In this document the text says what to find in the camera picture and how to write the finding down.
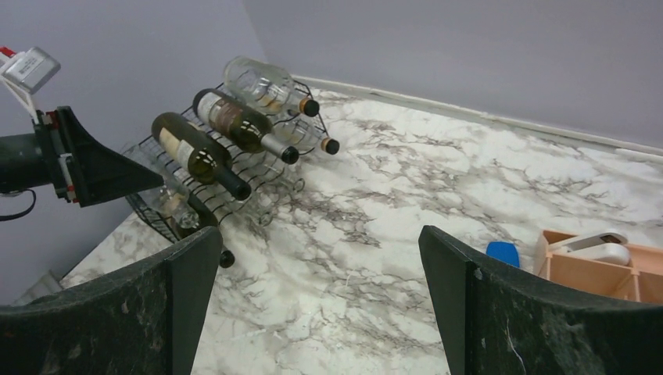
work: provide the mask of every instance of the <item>wire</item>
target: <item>wire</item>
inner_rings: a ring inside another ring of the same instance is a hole
[[[37,193],[35,193],[34,190],[32,189],[23,190],[21,191],[21,193],[24,193],[25,191],[29,191],[30,193],[32,193],[32,204],[30,205],[30,207],[28,207],[24,211],[15,213],[13,215],[1,215],[0,222],[20,219],[21,217],[26,216],[28,213],[32,211],[32,209],[34,208],[34,204],[37,203]]]

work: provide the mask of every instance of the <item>white marble surface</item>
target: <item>white marble surface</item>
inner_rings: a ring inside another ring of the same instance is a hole
[[[336,156],[302,158],[306,190],[264,230],[221,230],[194,374],[448,373],[417,239],[435,225],[483,250],[540,230],[616,227],[663,246],[663,166],[509,130],[316,91]],[[168,243],[130,216],[63,283]]]

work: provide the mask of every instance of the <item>blue sponge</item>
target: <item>blue sponge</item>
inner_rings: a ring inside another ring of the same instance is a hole
[[[490,242],[488,248],[486,248],[486,255],[501,260],[506,264],[511,264],[516,268],[520,268],[518,250],[516,250],[515,245],[510,242]]]

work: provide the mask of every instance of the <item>battery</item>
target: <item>battery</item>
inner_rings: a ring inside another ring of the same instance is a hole
[[[2,74],[29,94],[37,92],[60,70],[60,63],[39,47],[30,48]]]

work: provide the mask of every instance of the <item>lavender wall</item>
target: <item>lavender wall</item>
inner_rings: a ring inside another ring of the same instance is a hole
[[[116,150],[147,136],[159,113],[184,109],[197,90],[220,82],[229,59],[264,58],[239,0],[3,2],[0,35],[3,45],[38,45],[56,57],[62,69],[37,93],[40,107],[70,105]],[[31,132],[28,115],[0,88],[0,135]],[[58,200],[51,186],[37,193],[29,216],[0,223],[0,304],[49,269],[65,273],[130,212],[124,200],[80,209]],[[0,198],[0,214],[28,203]]]
[[[659,0],[244,0],[293,73],[663,147]]]

